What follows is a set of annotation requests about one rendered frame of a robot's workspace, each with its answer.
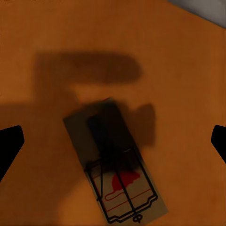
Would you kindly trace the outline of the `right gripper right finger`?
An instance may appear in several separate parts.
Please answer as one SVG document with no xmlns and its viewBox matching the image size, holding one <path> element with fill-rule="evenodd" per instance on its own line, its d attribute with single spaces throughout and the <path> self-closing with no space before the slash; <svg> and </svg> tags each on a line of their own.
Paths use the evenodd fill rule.
<svg viewBox="0 0 226 226">
<path fill-rule="evenodd" d="M 226 163 L 226 127 L 215 125 L 211 142 Z"/>
</svg>

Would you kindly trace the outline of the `mousetrap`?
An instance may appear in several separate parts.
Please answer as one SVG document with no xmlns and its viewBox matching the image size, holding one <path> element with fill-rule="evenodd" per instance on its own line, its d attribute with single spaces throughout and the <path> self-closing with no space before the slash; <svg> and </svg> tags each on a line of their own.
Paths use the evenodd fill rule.
<svg viewBox="0 0 226 226">
<path fill-rule="evenodd" d="M 145 226 L 168 213 L 113 97 L 63 122 L 107 226 Z"/>
</svg>

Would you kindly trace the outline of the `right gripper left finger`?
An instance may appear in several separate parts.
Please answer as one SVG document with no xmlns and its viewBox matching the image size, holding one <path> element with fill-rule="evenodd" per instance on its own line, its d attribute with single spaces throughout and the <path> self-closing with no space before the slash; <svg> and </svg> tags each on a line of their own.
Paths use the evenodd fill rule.
<svg viewBox="0 0 226 226">
<path fill-rule="evenodd" d="M 0 130 L 0 182 L 23 145 L 24 134 L 20 125 Z"/>
</svg>

